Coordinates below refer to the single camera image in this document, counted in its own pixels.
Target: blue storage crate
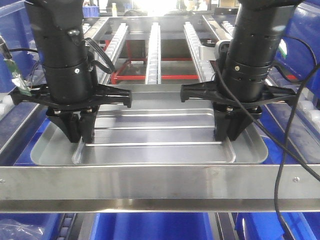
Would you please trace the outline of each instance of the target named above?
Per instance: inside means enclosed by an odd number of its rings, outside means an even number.
[[[311,228],[309,222],[301,212],[283,213],[296,240],[320,239],[316,231],[319,226]],[[235,230],[240,240],[283,240],[282,230],[275,212],[247,212],[238,213]]]
[[[320,1],[309,0],[296,8],[286,30],[287,36],[296,37],[308,43],[320,61]],[[283,63],[299,80],[303,80],[313,69],[313,59],[308,49],[297,40],[284,38],[287,56],[277,53],[276,59]],[[320,98],[320,71],[308,82],[307,87]]]
[[[99,17],[99,7],[98,6],[84,6],[82,7],[83,16],[85,18]]]
[[[90,240],[214,240],[207,213],[97,213]]]
[[[41,227],[44,229],[41,240],[51,240],[58,237],[61,214],[58,214],[58,213],[0,214],[0,220],[4,220],[4,219],[11,219],[21,224]]]
[[[29,48],[30,42],[33,41],[29,19],[24,6],[24,1],[22,0],[9,5],[1,5],[0,7],[0,35],[3,36],[10,49]],[[26,77],[36,62],[33,60],[33,55],[27,52],[14,52],[12,56],[23,76]],[[3,56],[0,54],[0,93],[7,93],[14,88],[11,79],[11,74],[3,61]]]

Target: metal slot rail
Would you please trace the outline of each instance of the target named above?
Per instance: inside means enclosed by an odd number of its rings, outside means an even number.
[[[112,38],[109,46],[106,48],[105,53],[111,59],[113,64],[116,63],[122,48],[124,47],[126,37],[128,34],[128,26],[125,23],[121,23],[118,30],[116,31],[114,37]],[[108,84],[110,81],[111,75],[107,73],[103,73],[98,78],[98,82],[102,84]]]
[[[161,84],[161,31],[158,22],[151,26],[145,84]]]
[[[201,42],[194,27],[189,21],[185,22],[184,34],[194,62],[195,70],[199,76],[199,81],[211,81],[214,75],[214,70],[208,60],[200,60],[199,47],[201,46]]]

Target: black cylindrical actuator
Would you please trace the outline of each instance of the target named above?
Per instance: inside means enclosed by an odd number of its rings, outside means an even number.
[[[52,99],[72,104],[91,97],[82,1],[29,0],[25,7]],[[76,32],[77,43],[70,31]]]
[[[297,1],[256,0],[255,4],[261,4],[257,7],[250,4],[254,2],[252,0],[241,2],[222,77],[241,102],[254,102],[261,96],[280,40],[295,10],[294,2]],[[230,97],[219,83],[218,90]]]

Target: red metal frame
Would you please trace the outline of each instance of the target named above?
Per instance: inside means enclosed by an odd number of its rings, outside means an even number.
[[[110,44],[110,40],[105,41],[104,50],[107,49],[108,45]],[[140,80],[143,81],[146,79],[145,75],[120,75],[126,67],[131,64],[132,61],[142,61],[146,62],[146,58],[132,58],[132,51],[130,46],[130,41],[126,41],[126,48],[127,48],[127,55],[128,60],[116,71],[113,72],[111,75],[111,84],[116,85],[118,81],[130,81],[130,80]],[[162,61],[192,61],[190,57],[163,57]],[[198,75],[196,74],[177,74],[177,75],[162,75],[161,79],[163,80],[196,80],[198,79]]]

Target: metal rail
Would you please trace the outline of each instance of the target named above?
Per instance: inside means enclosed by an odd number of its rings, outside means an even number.
[[[158,22],[151,27],[145,84],[161,84],[161,30]]]
[[[109,46],[105,50],[105,53],[111,59],[113,64],[116,63],[122,48],[124,47],[128,32],[128,26],[125,23],[121,23]],[[99,73],[101,72],[98,72],[98,82],[102,84],[109,84],[111,75],[105,72],[103,74]]]
[[[2,166],[0,212],[274,211],[278,167]],[[284,167],[279,192],[283,211],[320,210],[320,184],[299,165]]]
[[[195,70],[199,76],[199,81],[211,81],[214,75],[214,70],[208,60],[200,60],[199,47],[201,46],[201,42],[197,32],[189,21],[184,25],[184,34]]]

